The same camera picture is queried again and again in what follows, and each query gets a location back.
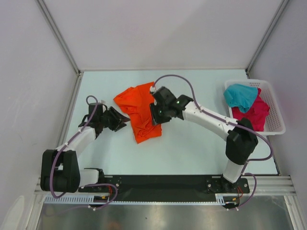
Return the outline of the orange t-shirt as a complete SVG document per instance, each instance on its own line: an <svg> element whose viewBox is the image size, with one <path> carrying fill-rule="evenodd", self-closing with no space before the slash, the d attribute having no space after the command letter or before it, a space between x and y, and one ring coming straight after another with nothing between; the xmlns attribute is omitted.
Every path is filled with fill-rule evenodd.
<svg viewBox="0 0 307 230"><path fill-rule="evenodd" d="M130 123L136 142L142 143L150 138L162 135L161 125L153 125L150 104L154 98L150 94L153 82L129 87L113 100L130 117Z"/></svg>

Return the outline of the teal t-shirt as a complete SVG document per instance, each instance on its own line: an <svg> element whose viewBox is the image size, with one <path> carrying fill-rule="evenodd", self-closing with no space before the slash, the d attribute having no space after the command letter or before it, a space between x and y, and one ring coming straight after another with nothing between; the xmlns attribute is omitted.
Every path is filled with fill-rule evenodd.
<svg viewBox="0 0 307 230"><path fill-rule="evenodd" d="M224 91L224 98L231 108L237 107L240 112L247 113L258 96L258 89L242 84L232 84Z"/></svg>

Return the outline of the white plastic basket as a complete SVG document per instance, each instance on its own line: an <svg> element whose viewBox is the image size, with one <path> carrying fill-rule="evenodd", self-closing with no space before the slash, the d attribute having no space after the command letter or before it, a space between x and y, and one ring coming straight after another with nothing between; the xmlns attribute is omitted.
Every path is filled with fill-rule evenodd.
<svg viewBox="0 0 307 230"><path fill-rule="evenodd" d="M263 130L257 131L263 136L281 135L286 131L283 117L275 98L274 91L271 85L264 80L228 80L224 83L225 89L233 84L241 84L249 87L258 88L261 90L259 93L260 98L270 107L269 114L265 117Z"/></svg>

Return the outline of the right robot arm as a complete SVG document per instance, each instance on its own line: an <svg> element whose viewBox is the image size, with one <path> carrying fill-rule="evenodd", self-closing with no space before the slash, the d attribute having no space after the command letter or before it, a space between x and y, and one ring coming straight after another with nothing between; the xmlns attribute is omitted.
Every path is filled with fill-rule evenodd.
<svg viewBox="0 0 307 230"><path fill-rule="evenodd" d="M251 122L243 118L236 120L222 116L200 105L195 100L181 95L178 98L166 87L150 87L154 102L150 112L154 125L170 122L172 118L195 123L217 134L226 142L225 154L228 158L223 172L221 186L226 192L238 188L238 179L251 153L258 145L258 138Z"/></svg>

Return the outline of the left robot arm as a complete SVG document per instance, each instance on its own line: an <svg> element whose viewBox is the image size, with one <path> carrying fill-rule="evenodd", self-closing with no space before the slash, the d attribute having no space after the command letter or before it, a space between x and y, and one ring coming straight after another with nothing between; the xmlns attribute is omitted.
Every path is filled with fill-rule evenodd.
<svg viewBox="0 0 307 230"><path fill-rule="evenodd" d="M91 167L80 169L78 158L104 129L117 132L129 121L112 106L90 103L88 114L83 117L73 137L56 149L44 151L40 188L54 193L74 193L89 185L97 192L102 191L106 186L103 170Z"/></svg>

